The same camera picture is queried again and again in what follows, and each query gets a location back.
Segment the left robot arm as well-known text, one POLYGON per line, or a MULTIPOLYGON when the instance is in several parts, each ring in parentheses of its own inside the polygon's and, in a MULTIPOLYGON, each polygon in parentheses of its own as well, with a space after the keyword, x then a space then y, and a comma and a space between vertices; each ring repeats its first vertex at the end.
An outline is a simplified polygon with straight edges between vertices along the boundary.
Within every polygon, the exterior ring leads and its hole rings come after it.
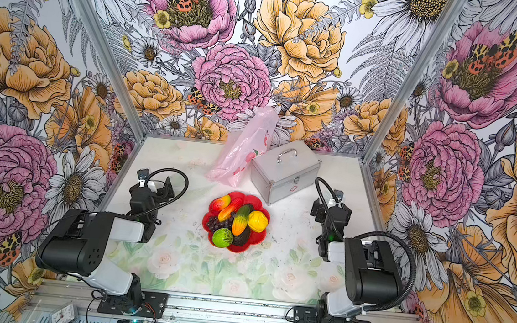
POLYGON ((140 278, 108 259, 118 242, 146 244, 161 224, 158 211, 181 197, 170 179, 156 187, 144 179, 130 189, 130 212, 89 213, 70 210, 36 250, 36 264, 56 274, 80 278, 101 293, 103 301, 125 315, 144 307, 140 278))

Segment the green orange papaya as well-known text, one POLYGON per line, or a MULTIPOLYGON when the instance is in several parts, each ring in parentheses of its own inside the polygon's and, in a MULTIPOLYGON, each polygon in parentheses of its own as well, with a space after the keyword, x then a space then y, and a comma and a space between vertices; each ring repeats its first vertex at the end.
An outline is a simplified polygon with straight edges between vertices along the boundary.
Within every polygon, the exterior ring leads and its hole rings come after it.
POLYGON ((234 236, 243 234, 248 226, 249 215, 253 211, 251 204, 246 204, 239 208, 233 219, 231 231, 234 236))

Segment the pink plastic bag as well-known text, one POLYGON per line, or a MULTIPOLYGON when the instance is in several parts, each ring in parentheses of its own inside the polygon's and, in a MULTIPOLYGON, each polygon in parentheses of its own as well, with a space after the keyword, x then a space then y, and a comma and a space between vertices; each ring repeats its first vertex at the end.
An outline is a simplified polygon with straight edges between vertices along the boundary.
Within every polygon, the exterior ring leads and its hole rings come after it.
POLYGON ((269 149, 278 114, 272 107, 256 107, 254 114, 242 131, 229 134, 218 159, 206 174, 208 180, 239 186, 252 160, 269 149))

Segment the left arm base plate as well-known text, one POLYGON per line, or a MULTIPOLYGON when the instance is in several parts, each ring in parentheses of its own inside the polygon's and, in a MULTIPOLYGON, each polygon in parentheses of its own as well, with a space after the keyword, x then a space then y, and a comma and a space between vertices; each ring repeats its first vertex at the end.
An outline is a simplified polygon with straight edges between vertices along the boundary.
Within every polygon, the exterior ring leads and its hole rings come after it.
POLYGON ((160 292, 145 292, 135 298, 128 295, 107 296, 98 305, 97 312, 108 315, 126 315, 160 319, 166 309, 169 295, 160 292))

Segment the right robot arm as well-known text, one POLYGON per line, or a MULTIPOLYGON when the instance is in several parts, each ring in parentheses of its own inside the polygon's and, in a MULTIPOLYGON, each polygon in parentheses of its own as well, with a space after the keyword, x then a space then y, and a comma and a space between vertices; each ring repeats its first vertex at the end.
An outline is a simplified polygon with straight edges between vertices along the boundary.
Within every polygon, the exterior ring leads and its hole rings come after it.
POLYGON ((295 307, 294 323, 352 323, 372 305, 385 305, 398 298, 403 284, 387 241, 344 238, 337 232, 346 228, 352 211, 339 203, 325 208, 313 202, 310 215, 322 227, 316 238, 319 256, 344 271, 344 286, 321 295, 315 309, 295 307))

